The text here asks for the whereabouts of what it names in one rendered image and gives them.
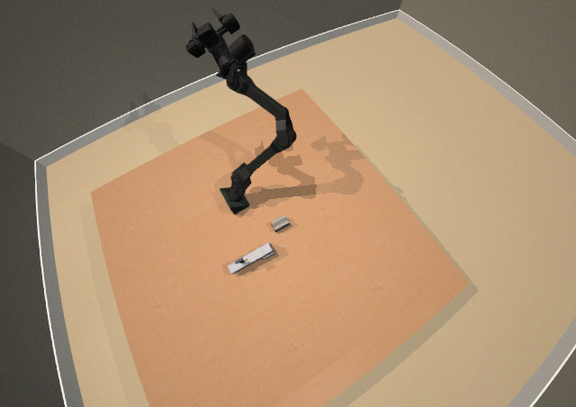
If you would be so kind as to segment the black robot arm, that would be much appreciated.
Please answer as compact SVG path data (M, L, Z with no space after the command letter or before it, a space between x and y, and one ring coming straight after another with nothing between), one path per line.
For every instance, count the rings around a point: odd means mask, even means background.
M218 32L213 30L210 23L206 23L197 28L193 40L197 48L206 47L211 53L213 52L212 48L217 45L221 46L222 38ZM220 72L216 76L226 79L229 89L249 97L275 117L276 137L270 146L250 163L245 164L243 162L232 172L231 188L226 189L231 202L242 202L243 194L251 185L250 176L253 172L274 154L288 149L297 137L288 109L262 89L259 89L249 77L246 61L255 55L252 41L245 34L242 34L228 49L220 50L214 56L218 68L220 68Z

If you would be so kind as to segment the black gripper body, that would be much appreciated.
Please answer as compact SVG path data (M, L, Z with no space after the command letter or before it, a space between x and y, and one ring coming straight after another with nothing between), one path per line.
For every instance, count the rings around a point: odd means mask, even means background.
M216 30L216 32L218 32L222 38L221 46L219 47L217 45L214 48L212 48L213 52L211 53L213 57L218 51L228 49L228 45L226 44L222 35L227 31L229 31L229 33L232 34L236 32L238 29L239 29L239 22L236 20L233 14L228 14L227 16L223 17L222 26L218 30ZM185 47L187 48L187 51L189 51L189 53L191 53L191 55L194 55L196 58L200 58L204 53L206 53L206 50L204 49L206 47L197 48L195 46L194 41L189 42L188 44L186 44Z

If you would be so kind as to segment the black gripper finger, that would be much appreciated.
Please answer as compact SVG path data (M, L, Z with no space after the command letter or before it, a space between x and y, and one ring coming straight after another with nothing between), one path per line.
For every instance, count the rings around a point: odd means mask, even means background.
M218 20L222 23L223 17L225 17L225 16L227 16L227 15L225 14L225 15L222 16L221 14L219 14L218 12L216 12L213 7L212 7L211 9L214 11L214 14L218 17Z
M197 33L197 28L195 27L194 23L192 23L192 33L193 33L193 37L194 35ZM193 38L189 40L189 42L193 41Z

